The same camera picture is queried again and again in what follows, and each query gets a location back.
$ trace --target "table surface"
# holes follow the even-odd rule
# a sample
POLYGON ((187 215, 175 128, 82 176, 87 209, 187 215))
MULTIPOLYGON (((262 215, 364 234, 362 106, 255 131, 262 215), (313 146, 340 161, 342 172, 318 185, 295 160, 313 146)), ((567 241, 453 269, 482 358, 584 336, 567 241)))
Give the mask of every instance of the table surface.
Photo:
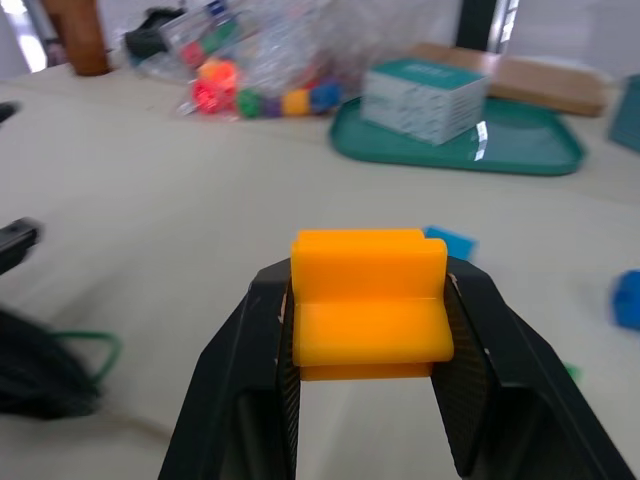
MULTIPOLYGON (((0 128, 0 225, 46 227, 0 277, 0 301, 55 328, 120 335, 110 404, 170 432, 200 351, 298 230, 436 224, 478 241, 475 263, 583 370, 584 396, 640 474, 639 341, 609 309, 614 279, 638 266, 640 157, 605 140, 608 116, 566 117, 590 154, 545 178, 359 163, 329 148, 327 119, 183 118, 183 95, 127 70, 0 83, 0 101, 23 105, 0 128)), ((298 478, 457 478, 429 382, 302 395, 298 478)), ((102 416, 3 422, 13 478, 153 478, 166 449, 102 416)))

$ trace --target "blue block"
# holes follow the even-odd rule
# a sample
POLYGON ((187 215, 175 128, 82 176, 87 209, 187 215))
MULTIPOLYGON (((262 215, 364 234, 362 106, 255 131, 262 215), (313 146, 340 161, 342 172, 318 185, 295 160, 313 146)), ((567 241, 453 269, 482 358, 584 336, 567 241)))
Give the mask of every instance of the blue block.
POLYGON ((611 303, 618 325, 640 330, 640 270, 630 270, 620 277, 611 303))
POLYGON ((440 227, 430 226, 423 229, 424 236, 427 238, 441 238, 447 244, 447 250, 450 257, 459 258, 460 260, 471 259, 473 247, 476 241, 469 237, 464 237, 455 232, 445 230, 440 227))

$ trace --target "yellow bead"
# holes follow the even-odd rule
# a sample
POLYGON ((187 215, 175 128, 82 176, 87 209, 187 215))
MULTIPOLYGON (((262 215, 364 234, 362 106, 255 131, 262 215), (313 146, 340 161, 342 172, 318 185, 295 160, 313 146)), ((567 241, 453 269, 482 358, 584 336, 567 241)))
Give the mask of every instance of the yellow bead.
POLYGON ((282 97, 282 114, 284 116, 300 116, 311 114, 309 90, 292 90, 282 97))

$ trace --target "green tray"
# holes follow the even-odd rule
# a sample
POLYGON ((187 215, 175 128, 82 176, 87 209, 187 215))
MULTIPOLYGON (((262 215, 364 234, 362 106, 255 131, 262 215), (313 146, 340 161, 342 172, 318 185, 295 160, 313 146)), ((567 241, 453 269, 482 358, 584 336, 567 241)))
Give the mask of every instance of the green tray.
POLYGON ((340 108, 329 136, 338 152, 365 162, 525 175, 565 175, 582 163, 585 148, 551 110, 488 99, 483 118, 476 128, 433 146, 363 121, 356 98, 340 108))

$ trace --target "wooden board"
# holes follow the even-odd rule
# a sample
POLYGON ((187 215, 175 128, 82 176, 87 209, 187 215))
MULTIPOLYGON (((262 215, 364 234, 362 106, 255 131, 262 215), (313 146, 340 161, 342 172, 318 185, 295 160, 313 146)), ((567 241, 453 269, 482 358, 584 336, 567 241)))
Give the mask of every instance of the wooden board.
POLYGON ((420 43, 411 55, 491 77, 489 95, 596 117, 605 106, 605 84, 595 73, 466 48, 420 43))

